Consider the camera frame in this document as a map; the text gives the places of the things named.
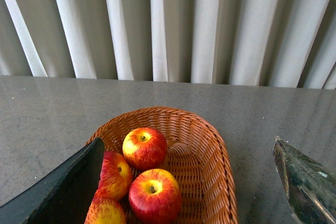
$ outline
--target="red and yellow apple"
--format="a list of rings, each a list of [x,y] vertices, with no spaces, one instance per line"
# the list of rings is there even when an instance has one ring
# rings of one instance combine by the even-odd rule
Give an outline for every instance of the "red and yellow apple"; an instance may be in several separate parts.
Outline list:
[[[167,141],[157,129],[141,127],[124,139],[122,152],[129,165],[141,171],[157,168],[167,154]]]
[[[129,202],[141,222],[166,224],[177,218],[181,210],[182,195],[170,172],[152,169],[141,173],[133,181]]]
[[[95,196],[89,207],[84,224],[126,224],[125,213],[114,199]]]
[[[117,152],[106,151],[95,196],[118,201],[128,193],[132,181],[132,170],[125,158]]]

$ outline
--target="wicker basket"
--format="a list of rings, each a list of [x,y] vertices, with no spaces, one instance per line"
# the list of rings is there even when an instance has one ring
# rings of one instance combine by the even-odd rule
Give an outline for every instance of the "wicker basket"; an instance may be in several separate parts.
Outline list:
[[[167,157],[160,168],[171,172],[182,191],[182,208],[175,223],[238,223],[235,185],[223,139],[198,115],[155,106],[117,116],[92,135],[105,149],[122,154],[125,136],[139,127],[153,127],[167,139]],[[133,169],[134,178],[140,172]],[[120,201],[128,223],[137,223],[127,197]]]

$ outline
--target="curtain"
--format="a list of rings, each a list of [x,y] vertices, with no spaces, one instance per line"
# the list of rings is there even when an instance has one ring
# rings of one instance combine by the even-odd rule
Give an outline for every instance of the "curtain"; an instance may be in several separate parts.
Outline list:
[[[336,0],[0,0],[0,74],[336,88]]]

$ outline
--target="apple stem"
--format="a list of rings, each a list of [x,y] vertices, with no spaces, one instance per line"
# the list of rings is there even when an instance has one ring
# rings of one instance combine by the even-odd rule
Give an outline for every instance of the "apple stem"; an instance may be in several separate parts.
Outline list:
[[[157,191],[157,189],[154,186],[150,186],[149,190],[151,191],[151,193],[155,193]]]

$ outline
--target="granite countertop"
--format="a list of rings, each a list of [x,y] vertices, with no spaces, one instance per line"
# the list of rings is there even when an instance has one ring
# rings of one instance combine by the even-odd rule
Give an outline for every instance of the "granite countertop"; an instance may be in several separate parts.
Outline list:
[[[0,205],[80,150],[111,118],[149,106],[194,112],[225,141],[238,219],[296,223],[275,136],[336,167],[336,91],[219,84],[0,76]]]

